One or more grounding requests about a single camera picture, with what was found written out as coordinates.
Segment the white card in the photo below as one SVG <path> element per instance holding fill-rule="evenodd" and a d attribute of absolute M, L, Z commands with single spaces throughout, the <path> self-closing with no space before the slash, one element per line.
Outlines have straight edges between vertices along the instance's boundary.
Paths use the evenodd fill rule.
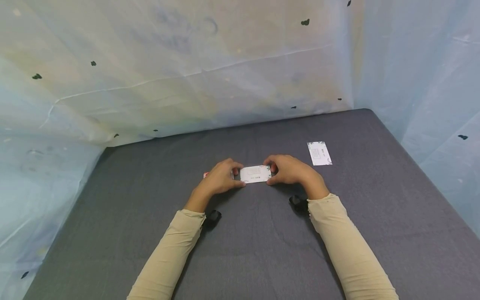
<path fill-rule="evenodd" d="M 253 166 L 240 169 L 240 180 L 245 183 L 264 182 L 271 177 L 270 166 Z"/>
<path fill-rule="evenodd" d="M 314 166 L 333 165 L 325 142 L 309 142 L 307 145 Z"/>

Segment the person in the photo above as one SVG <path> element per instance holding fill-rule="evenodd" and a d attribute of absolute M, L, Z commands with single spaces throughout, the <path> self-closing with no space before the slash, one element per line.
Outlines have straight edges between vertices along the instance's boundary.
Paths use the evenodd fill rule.
<path fill-rule="evenodd" d="M 310 219 L 322 237 L 348 300 L 398 299 L 370 247 L 347 215 L 340 199 L 329 192 L 313 168 L 289 155 L 271 155 L 264 165 L 276 173 L 268 185 L 301 184 L 308 195 Z M 170 299 L 187 257 L 195 246 L 210 198 L 245 183 L 233 180 L 243 165 L 231 158 L 219 162 L 192 191 L 175 214 L 165 235 L 146 262 L 127 300 Z"/>

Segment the long sleeve shirt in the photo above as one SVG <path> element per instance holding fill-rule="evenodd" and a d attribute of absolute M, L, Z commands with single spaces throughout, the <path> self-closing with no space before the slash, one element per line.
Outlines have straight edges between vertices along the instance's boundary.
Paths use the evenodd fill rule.
<path fill-rule="evenodd" d="M 329 194 L 308 200 L 310 219 L 322 237 L 347 300 L 398 299 L 375 254 L 347 215 L 340 199 Z M 127 300 L 167 300 L 195 246 L 205 214 L 178 211 Z"/>

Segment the right hand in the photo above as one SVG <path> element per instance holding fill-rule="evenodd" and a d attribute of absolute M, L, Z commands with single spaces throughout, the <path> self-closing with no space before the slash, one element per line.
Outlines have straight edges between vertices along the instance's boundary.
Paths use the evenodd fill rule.
<path fill-rule="evenodd" d="M 271 171 L 277 172 L 267 181 L 268 185 L 300 183 L 309 199 L 322 199 L 330 193 L 320 174 L 290 155 L 270 155 L 264 161 L 264 165 L 270 165 Z"/>

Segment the white curtain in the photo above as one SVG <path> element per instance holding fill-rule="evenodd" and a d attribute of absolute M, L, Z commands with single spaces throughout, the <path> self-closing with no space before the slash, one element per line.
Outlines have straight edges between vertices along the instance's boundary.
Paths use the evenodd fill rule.
<path fill-rule="evenodd" d="M 480 234 L 479 14 L 475 0 L 3 1 L 0 298 L 22 298 L 106 146 L 354 108 Z"/>

